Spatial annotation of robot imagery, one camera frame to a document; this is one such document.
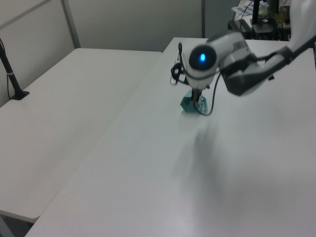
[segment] white table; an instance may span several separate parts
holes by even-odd
[[[169,84],[179,41],[205,39],[173,39],[27,237],[315,236],[313,52],[245,97],[220,80],[202,117]],[[248,43],[258,55],[285,45]]]
[[[159,52],[77,49],[0,108],[0,214],[35,222]]]

